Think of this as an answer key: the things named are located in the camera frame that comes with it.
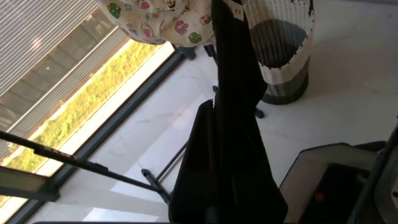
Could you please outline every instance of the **marble floor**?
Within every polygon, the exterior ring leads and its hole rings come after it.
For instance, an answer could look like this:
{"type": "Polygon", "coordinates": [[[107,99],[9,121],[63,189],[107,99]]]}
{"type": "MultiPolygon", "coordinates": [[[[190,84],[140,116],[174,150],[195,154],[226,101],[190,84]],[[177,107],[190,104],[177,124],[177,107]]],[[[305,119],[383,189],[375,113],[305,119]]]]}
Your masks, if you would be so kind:
{"type": "MultiPolygon", "coordinates": [[[[398,115],[398,6],[317,0],[308,90],[297,102],[260,102],[262,138],[275,181],[281,183],[297,154],[333,142],[386,140],[398,115]]],[[[91,158],[112,171],[146,182],[158,174],[190,134],[198,105],[213,97],[216,65],[202,48],[185,61],[91,158]]],[[[172,190],[178,165],[163,180],[172,190]]],[[[56,203],[37,221],[167,221],[155,193],[78,171],[56,203]]]]}

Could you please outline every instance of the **white and gray basket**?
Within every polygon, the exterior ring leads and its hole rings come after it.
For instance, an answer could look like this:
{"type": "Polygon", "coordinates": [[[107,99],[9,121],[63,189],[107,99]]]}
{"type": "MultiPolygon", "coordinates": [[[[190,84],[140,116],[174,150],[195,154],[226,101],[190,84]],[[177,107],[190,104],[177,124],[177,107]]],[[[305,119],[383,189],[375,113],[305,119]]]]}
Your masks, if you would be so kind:
{"type": "Polygon", "coordinates": [[[268,84],[263,101],[283,105],[308,86],[315,14],[309,0],[243,1],[252,44],[268,84]]]}

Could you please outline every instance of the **hanging black garment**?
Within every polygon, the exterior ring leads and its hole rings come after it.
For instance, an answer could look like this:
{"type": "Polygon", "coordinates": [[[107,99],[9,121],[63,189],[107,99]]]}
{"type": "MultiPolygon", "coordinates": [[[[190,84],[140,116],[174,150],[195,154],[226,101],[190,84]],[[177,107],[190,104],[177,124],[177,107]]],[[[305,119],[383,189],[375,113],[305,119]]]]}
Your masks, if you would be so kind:
{"type": "Polygon", "coordinates": [[[174,194],[171,223],[283,223],[287,205],[271,174],[254,110],[266,90],[246,22],[212,3],[218,57],[215,105],[198,109],[174,194]]]}

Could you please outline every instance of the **building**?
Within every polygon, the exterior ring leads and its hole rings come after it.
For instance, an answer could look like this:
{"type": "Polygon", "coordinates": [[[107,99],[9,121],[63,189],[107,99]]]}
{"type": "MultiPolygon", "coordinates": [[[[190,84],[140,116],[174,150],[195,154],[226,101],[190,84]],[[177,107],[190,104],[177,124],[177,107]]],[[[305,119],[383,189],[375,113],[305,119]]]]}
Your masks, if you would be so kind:
{"type": "MultiPolygon", "coordinates": [[[[0,8],[0,130],[25,138],[129,40],[95,0],[0,8]]],[[[0,159],[8,154],[2,141],[0,159]]]]}

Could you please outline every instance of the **white tag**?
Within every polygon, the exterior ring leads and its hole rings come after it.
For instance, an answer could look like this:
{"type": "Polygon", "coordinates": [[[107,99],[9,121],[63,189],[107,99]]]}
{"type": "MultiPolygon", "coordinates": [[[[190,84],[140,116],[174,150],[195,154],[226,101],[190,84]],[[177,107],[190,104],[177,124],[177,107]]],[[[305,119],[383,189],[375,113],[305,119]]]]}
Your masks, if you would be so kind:
{"type": "Polygon", "coordinates": [[[238,4],[232,0],[228,0],[228,6],[231,9],[232,13],[234,14],[234,17],[240,20],[244,20],[243,16],[243,6],[241,4],[238,4]]]}

